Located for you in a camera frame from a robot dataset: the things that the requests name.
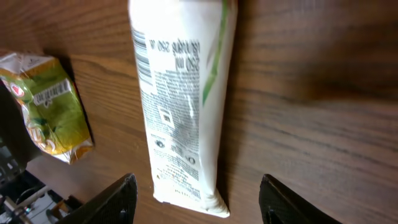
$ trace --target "wooden table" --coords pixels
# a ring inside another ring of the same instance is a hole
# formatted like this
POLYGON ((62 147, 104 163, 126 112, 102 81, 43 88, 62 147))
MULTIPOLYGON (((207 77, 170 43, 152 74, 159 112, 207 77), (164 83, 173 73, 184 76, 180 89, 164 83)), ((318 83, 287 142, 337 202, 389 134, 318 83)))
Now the wooden table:
POLYGON ((240 1, 218 174, 228 219, 152 197, 127 2, 1 4, 0 47, 63 57, 93 130, 75 165, 29 163, 60 195, 87 201, 133 172, 134 223, 262 223, 269 173, 341 222, 398 223, 397 1, 240 1))

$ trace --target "white tube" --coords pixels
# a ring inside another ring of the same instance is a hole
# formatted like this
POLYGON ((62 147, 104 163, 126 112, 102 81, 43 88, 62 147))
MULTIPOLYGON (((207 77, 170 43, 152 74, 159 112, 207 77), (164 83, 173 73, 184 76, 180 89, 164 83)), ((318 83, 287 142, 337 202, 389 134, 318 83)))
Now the white tube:
POLYGON ((234 0, 130 0, 154 197, 228 217, 216 189, 234 0))

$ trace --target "barcode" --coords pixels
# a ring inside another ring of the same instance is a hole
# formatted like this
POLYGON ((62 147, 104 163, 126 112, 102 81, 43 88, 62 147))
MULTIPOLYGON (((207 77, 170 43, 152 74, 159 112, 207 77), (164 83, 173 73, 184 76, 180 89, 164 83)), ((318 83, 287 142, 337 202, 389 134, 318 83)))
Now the barcode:
POLYGON ((183 152, 182 152, 182 148, 178 147, 178 146, 172 146, 172 151, 177 153, 178 155, 180 155, 181 157, 183 157, 183 152))
POLYGON ((33 96, 33 100, 35 105, 41 105, 42 103, 49 102, 51 99, 54 99, 66 92, 71 91, 70 83, 68 79, 51 86, 50 88, 41 91, 38 94, 33 96))
POLYGON ((200 199, 200 193, 199 193, 199 190, 197 190, 197 189, 194 189, 194 188, 190 188, 190 189, 188 189, 190 192, 191 192, 191 194, 193 195, 193 196, 195 196, 195 197, 197 197, 197 198, 199 198, 200 199))
POLYGON ((142 32, 132 30, 132 38, 134 48, 136 50, 136 63, 138 68, 138 76, 140 80, 152 84, 152 75, 150 74, 148 51, 145 43, 145 35, 142 32))

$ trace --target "yellow-green wrapper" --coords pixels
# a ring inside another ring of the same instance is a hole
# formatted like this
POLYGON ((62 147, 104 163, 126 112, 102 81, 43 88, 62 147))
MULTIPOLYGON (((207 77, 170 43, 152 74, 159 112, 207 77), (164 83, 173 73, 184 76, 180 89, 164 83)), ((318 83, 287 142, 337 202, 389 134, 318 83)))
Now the yellow-green wrapper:
POLYGON ((0 79, 20 104, 38 148, 69 164, 92 149, 75 86, 58 59, 9 54, 0 58, 0 79))

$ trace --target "green packaging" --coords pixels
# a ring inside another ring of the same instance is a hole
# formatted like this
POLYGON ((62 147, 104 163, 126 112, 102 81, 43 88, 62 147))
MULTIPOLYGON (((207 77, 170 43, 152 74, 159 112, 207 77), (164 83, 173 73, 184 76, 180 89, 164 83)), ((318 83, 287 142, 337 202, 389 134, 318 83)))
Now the green packaging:
POLYGON ((0 79, 21 106, 34 144, 72 163, 92 150, 74 83, 58 59, 12 53, 0 58, 0 79))

